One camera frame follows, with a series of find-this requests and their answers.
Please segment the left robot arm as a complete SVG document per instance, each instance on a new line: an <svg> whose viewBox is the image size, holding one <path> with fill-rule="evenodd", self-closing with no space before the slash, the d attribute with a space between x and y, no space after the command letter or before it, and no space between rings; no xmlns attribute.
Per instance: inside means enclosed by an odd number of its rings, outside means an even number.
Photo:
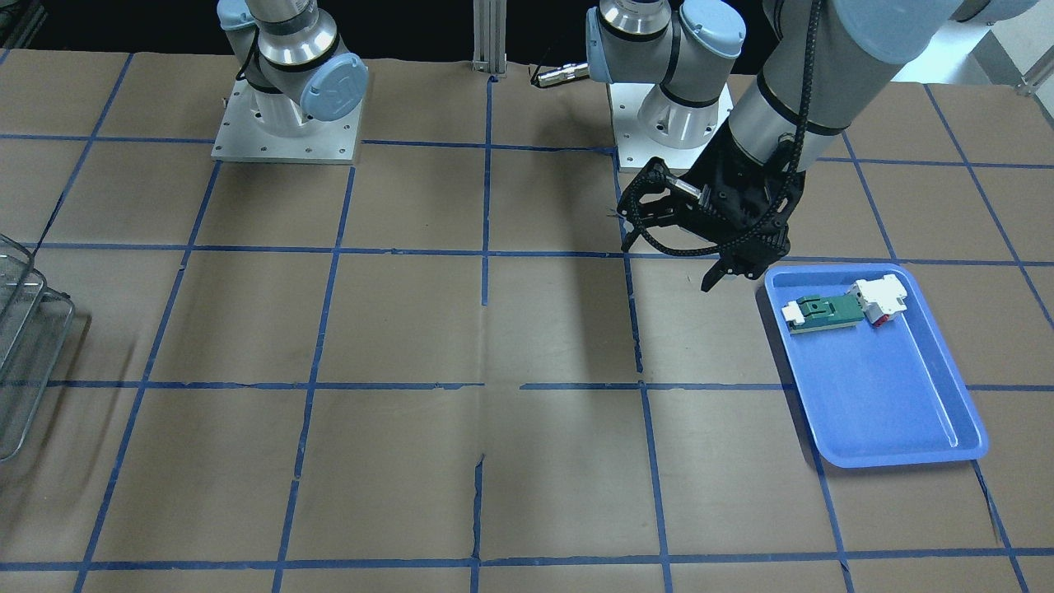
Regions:
<svg viewBox="0 0 1054 593"><path fill-rule="evenodd" d="M701 289L760 277L790 252L788 219L807 169L944 24L997 22L1031 1L767 1L777 42L711 139L680 175L653 156L617 213L637 240L674 258L715 253ZM602 1L587 12L598 82L651 84L674 115L716 108L749 27L723 1Z"/></svg>

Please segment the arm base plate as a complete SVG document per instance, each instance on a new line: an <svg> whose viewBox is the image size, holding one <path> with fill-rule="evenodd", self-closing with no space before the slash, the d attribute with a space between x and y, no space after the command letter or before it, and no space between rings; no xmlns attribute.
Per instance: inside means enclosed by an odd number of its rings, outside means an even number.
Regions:
<svg viewBox="0 0 1054 593"><path fill-rule="evenodd" d="M702 108L675 104L659 86L643 83L609 84L609 102L618 169L626 173L653 157L674 173L688 172L733 108L727 84Z"/></svg>
<svg viewBox="0 0 1054 593"><path fill-rule="evenodd" d="M282 94L264 93L237 80L227 97L211 150L215 161L350 166L359 146L365 102L334 121L301 112Z"/></svg>

